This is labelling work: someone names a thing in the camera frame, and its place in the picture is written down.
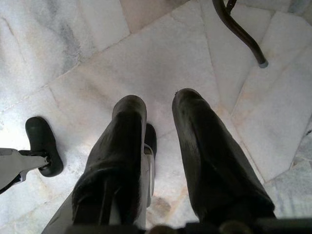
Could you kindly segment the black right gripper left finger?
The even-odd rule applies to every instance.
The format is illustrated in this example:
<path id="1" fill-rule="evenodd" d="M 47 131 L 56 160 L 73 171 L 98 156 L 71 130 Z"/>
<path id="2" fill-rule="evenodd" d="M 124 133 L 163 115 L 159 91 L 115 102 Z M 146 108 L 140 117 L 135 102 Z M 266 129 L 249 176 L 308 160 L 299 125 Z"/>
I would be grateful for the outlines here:
<path id="1" fill-rule="evenodd" d="M 73 223 L 107 225 L 113 204 L 121 224 L 141 221 L 147 201 L 147 186 L 141 180 L 146 114 L 138 96 L 128 95 L 116 103 L 112 120 L 74 187 Z"/>

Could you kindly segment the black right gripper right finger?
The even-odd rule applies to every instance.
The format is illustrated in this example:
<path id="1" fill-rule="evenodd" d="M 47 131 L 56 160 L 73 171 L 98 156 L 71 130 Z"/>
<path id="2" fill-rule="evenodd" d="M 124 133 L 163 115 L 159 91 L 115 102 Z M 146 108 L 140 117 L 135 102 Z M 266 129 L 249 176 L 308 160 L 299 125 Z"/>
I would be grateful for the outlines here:
<path id="1" fill-rule="evenodd" d="M 185 88 L 175 94 L 172 111 L 190 203 L 199 221 L 273 218 L 272 200 L 208 102 Z"/>

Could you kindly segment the grey robot right leg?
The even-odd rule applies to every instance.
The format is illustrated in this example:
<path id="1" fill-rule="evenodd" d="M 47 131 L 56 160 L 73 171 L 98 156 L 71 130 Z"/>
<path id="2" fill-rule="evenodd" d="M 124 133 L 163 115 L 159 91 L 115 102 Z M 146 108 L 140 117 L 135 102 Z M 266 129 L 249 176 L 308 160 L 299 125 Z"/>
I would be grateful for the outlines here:
<path id="1" fill-rule="evenodd" d="M 138 217 L 134 224 L 140 228 L 146 228 L 146 211 L 151 204 L 155 184 L 155 157 L 150 146 L 144 144 L 144 153 L 141 157 L 140 184 L 142 205 L 138 208 Z M 72 194 L 69 194 L 41 234 L 65 234 L 66 229 L 73 223 Z"/>

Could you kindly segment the grey robot leg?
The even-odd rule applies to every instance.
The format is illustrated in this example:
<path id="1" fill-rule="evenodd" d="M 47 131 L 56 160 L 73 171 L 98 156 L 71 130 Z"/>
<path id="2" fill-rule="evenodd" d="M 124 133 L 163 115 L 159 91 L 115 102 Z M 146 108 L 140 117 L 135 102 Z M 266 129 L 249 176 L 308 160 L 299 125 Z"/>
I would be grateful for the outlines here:
<path id="1" fill-rule="evenodd" d="M 155 184 L 155 157 L 150 146 L 144 144 L 144 153 L 141 157 L 140 184 L 142 205 L 138 208 L 138 217 L 134 224 L 140 228 L 146 228 L 146 211 L 151 204 Z M 41 234 L 65 234 L 66 229 L 73 223 L 72 194 L 69 194 Z"/>
<path id="2" fill-rule="evenodd" d="M 29 171 L 48 164 L 46 156 L 22 155 L 16 149 L 0 148 L 0 195 L 24 182 Z"/>

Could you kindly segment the black robot right foot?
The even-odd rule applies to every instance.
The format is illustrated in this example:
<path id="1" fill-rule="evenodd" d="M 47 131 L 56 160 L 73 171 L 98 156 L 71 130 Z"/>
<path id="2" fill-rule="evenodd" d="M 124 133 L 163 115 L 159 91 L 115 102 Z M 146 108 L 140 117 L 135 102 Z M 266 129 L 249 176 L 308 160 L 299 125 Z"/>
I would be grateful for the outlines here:
<path id="1" fill-rule="evenodd" d="M 146 124 L 144 143 L 151 148 L 153 155 L 154 155 L 154 158 L 155 158 L 156 153 L 157 153 L 156 131 L 155 131 L 153 125 L 150 123 Z"/>

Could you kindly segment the black robot foot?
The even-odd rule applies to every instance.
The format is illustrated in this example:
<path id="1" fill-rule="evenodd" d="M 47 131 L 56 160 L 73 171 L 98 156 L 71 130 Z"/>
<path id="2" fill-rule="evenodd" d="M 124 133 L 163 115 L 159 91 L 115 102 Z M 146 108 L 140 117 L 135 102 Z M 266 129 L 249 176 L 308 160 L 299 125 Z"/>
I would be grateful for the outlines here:
<path id="1" fill-rule="evenodd" d="M 29 156 L 41 156 L 48 164 L 39 167 L 45 177 L 54 177 L 63 171 L 63 162 L 59 156 L 54 134 L 42 117 L 31 117 L 25 124 L 26 134 L 30 143 Z"/>
<path id="2" fill-rule="evenodd" d="M 151 148 L 153 155 L 154 155 L 154 158 L 155 158 L 156 153 L 157 153 L 156 131 L 155 131 L 153 125 L 150 123 L 146 124 L 144 143 Z"/>

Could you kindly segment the black robot left foot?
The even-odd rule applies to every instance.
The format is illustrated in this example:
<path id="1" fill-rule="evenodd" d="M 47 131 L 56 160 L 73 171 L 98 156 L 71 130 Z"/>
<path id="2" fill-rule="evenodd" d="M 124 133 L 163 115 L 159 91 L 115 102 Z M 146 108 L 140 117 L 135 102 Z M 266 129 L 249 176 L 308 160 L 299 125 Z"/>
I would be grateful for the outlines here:
<path id="1" fill-rule="evenodd" d="M 48 164 L 39 167 L 45 177 L 54 177 L 63 171 L 63 162 L 59 156 L 54 134 L 42 117 L 31 117 L 25 124 L 26 134 L 30 143 L 29 156 L 41 156 Z"/>

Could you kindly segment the grey robot left leg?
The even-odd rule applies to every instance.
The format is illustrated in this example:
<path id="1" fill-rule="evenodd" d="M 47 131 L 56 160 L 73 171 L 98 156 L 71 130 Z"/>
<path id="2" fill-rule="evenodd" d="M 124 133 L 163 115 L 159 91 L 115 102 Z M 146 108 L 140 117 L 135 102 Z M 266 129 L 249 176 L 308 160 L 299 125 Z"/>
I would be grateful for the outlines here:
<path id="1" fill-rule="evenodd" d="M 48 164 L 46 156 L 22 155 L 16 149 L 0 148 L 0 195 L 24 182 L 29 171 Z"/>

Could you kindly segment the dark curved metal furniture leg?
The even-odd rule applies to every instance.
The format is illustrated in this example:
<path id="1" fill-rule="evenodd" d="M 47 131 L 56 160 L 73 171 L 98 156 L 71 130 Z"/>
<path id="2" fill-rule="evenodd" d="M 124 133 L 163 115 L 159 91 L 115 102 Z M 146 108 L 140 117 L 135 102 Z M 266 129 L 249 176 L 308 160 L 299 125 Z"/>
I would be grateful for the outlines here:
<path id="1" fill-rule="evenodd" d="M 258 43 L 231 16 L 231 11 L 236 2 L 237 0 L 227 0 L 227 4 L 225 4 L 224 0 L 212 0 L 214 9 L 223 24 L 249 47 L 258 66 L 260 68 L 266 68 L 269 63 L 262 53 Z"/>

